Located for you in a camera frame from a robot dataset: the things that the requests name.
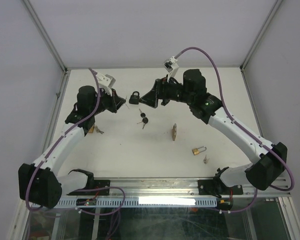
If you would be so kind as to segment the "small silver key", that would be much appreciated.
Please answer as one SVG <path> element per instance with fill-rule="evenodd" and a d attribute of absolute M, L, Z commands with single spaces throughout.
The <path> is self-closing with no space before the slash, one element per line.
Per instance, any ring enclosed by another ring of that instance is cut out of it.
<path fill-rule="evenodd" d="M 95 126 L 95 131 L 100 134 L 104 134 L 102 130 L 100 130 L 97 126 Z"/>

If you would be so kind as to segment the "medium brass padlock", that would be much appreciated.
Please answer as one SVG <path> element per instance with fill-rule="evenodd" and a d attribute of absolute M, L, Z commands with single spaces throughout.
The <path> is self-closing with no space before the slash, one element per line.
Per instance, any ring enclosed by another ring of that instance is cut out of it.
<path fill-rule="evenodd" d="M 173 127 L 171 129 L 171 139 L 172 139 L 172 141 L 175 141 L 176 137 L 177 137 L 177 124 L 174 123 Z"/>

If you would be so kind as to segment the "large brass padlock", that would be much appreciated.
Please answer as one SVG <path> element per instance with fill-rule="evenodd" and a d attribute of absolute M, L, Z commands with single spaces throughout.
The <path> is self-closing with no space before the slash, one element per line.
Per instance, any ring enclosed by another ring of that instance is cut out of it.
<path fill-rule="evenodd" d="M 89 129 L 88 133 L 93 133 L 94 130 L 95 130 L 95 126 L 92 126 L 92 127 Z"/>

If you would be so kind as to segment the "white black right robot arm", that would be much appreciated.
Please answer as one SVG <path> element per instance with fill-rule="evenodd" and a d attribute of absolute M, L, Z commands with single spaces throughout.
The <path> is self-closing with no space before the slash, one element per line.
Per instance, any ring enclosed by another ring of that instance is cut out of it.
<path fill-rule="evenodd" d="M 243 130 L 240 121 L 226 112 L 222 101 L 208 93 L 206 79 L 199 69 L 186 70 L 182 83 L 168 76 L 156 79 L 152 89 L 139 99 L 141 104 L 152 108 L 170 101 L 187 104 L 197 119 L 224 134 L 250 160 L 239 167 L 217 169 L 212 181 L 203 187 L 208 194 L 220 197 L 231 187 L 244 184 L 265 191 L 285 171 L 287 147 Z"/>

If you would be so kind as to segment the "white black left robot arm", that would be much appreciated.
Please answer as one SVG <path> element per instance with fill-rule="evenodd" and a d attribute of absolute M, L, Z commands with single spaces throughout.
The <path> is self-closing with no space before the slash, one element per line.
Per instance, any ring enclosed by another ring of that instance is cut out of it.
<path fill-rule="evenodd" d="M 57 174 L 73 148 L 95 125 L 95 115 L 104 111 L 117 113 L 125 103 L 113 88 L 109 93 L 90 85 L 79 88 L 59 138 L 33 163 L 24 163 L 18 169 L 19 196 L 30 211 L 52 209 L 62 196 L 77 191 L 87 195 L 98 190 L 90 171 L 73 169 L 61 177 Z"/>

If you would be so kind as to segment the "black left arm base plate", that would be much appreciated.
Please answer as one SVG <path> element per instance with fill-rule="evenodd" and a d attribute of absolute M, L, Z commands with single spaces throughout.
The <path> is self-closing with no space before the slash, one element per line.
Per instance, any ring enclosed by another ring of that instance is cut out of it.
<path fill-rule="evenodd" d="M 84 191 L 72 191 L 68 193 L 68 196 L 109 196 L 110 190 L 103 189 L 97 191 L 100 188 L 106 188 L 111 185 L 111 181 L 109 179 L 95 179 L 93 184 L 90 187 L 85 187 Z"/>

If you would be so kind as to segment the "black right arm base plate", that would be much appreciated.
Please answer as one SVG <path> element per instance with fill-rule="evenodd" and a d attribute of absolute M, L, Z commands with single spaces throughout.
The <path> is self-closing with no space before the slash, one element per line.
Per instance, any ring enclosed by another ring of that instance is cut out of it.
<path fill-rule="evenodd" d="M 214 196 L 221 198 L 222 196 L 241 196 L 244 194 L 241 185 L 227 187 L 214 179 L 199 179 L 197 181 L 198 194 L 200 196 Z"/>

